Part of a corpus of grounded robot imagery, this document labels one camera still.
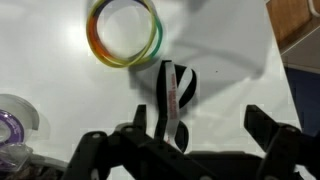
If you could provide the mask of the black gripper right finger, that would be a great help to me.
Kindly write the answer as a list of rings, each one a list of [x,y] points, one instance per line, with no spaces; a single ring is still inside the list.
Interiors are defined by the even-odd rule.
[[[302,133],[293,125],[273,120],[256,105],[247,105],[244,127],[265,152],[258,180],[294,180],[297,165],[320,179],[320,136]]]

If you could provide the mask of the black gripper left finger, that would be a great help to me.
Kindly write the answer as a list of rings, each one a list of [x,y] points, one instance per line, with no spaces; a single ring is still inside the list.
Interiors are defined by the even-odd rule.
[[[147,107],[137,106],[133,121],[112,134],[91,131],[82,136],[61,180],[107,180],[122,166],[136,180],[182,180],[187,127],[180,122],[171,134],[160,117],[155,133],[147,134]]]

